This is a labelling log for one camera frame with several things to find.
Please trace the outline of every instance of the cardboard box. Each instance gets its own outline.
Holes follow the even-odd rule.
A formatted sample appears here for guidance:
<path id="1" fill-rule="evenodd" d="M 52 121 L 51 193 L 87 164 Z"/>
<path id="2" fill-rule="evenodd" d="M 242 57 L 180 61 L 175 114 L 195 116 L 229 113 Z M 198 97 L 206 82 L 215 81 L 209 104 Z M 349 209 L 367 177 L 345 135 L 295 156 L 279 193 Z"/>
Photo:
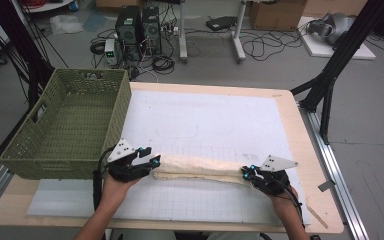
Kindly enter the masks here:
<path id="1" fill-rule="evenodd" d="M 250 13 L 255 30 L 295 31 L 307 0 L 281 0 L 275 4 L 253 3 Z"/>
<path id="2" fill-rule="evenodd" d="M 99 8 L 120 8 L 123 5 L 142 6 L 142 0 L 96 0 Z"/>
<path id="3" fill-rule="evenodd" d="M 357 16 L 366 3 L 367 0 L 308 0 L 303 16 L 323 17 L 328 12 Z"/>

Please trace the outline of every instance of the computer tower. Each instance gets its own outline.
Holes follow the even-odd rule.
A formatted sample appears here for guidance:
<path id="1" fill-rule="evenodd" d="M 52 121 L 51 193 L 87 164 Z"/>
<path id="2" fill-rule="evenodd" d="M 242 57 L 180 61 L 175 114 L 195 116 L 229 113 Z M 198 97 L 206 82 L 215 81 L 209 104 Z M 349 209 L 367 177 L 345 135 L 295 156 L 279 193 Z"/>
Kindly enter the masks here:
<path id="1" fill-rule="evenodd" d="M 142 23 L 146 41 L 146 49 L 154 55 L 161 54 L 160 11 L 158 7 L 143 9 Z"/>
<path id="2" fill-rule="evenodd" d="M 122 6 L 115 23 L 115 30 L 123 58 L 132 61 L 141 60 L 140 45 L 145 38 L 139 6 Z"/>

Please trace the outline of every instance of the aluminum frame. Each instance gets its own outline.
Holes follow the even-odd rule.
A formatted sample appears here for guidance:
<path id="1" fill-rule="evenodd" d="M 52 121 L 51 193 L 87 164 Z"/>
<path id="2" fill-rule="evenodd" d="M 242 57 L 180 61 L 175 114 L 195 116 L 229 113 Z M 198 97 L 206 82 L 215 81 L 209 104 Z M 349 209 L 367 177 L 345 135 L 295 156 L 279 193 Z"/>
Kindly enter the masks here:
<path id="1" fill-rule="evenodd" d="M 348 227 L 355 240 L 369 240 L 366 232 L 366 228 L 358 214 L 351 194 L 348 191 L 345 179 L 342 176 L 342 172 L 339 169 L 335 155 L 333 154 L 330 145 L 324 143 L 322 136 L 320 135 L 320 120 L 316 113 L 306 112 L 304 116 L 307 117 L 309 124 L 311 125 L 311 131 L 316 140 L 316 144 L 319 147 L 321 157 L 325 165 L 330 179 L 332 179 L 336 185 L 334 190 L 336 196 L 341 203 L 343 213 L 347 219 Z"/>

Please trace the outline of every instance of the basket handle hole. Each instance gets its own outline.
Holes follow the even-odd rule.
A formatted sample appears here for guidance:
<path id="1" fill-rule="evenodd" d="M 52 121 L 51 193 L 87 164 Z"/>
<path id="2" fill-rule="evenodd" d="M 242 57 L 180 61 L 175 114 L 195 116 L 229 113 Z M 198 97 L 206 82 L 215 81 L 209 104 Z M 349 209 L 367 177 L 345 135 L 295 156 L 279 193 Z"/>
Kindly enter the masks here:
<path id="1" fill-rule="evenodd" d="M 37 108 L 36 112 L 32 117 L 34 123 L 37 123 L 43 117 L 43 114 L 46 112 L 46 109 L 48 109 L 48 106 L 46 106 L 46 104 L 44 103 Z"/>
<path id="2" fill-rule="evenodd" d="M 41 167 L 45 171 L 69 171 L 71 167 L 65 163 L 43 163 Z"/>

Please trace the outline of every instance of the black metal pole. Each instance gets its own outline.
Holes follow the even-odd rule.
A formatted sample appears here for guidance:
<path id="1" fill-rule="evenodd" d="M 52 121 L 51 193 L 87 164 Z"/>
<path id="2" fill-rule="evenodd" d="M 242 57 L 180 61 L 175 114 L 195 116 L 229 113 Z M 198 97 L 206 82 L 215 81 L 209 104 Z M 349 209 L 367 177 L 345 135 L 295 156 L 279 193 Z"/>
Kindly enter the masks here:
<path id="1" fill-rule="evenodd" d="M 39 87 L 41 87 L 42 89 L 45 88 L 46 84 L 48 83 L 52 75 L 52 72 L 54 71 L 54 68 L 50 65 L 49 62 L 46 62 L 44 60 L 39 49 L 37 48 L 33 39 L 30 37 L 29 33 L 27 32 L 20 17 L 18 16 L 12 1 L 0 0 L 0 26 L 7 34 L 11 43 L 17 49 L 17 52 L 23 58 L 24 62 L 29 65 L 28 83 L 29 83 L 29 110 L 30 110 L 39 99 L 39 93 L 41 90 L 39 89 Z M 5 51 L 9 51 L 6 46 L 1 46 L 1 47 L 3 47 Z M 8 137 L 1 144 L 0 155 L 3 153 L 4 149 L 7 147 L 10 140 L 15 135 L 19 126 L 21 126 L 26 114 L 23 116 L 20 122 L 18 122 L 16 127 L 11 131 Z"/>
<path id="2" fill-rule="evenodd" d="M 384 0 L 368 0 L 320 75 L 291 90 L 296 95 L 311 88 L 305 99 L 300 101 L 300 106 L 309 112 L 315 112 L 324 99 L 320 134 L 326 144 L 329 143 L 327 133 L 336 79 L 383 15 Z"/>

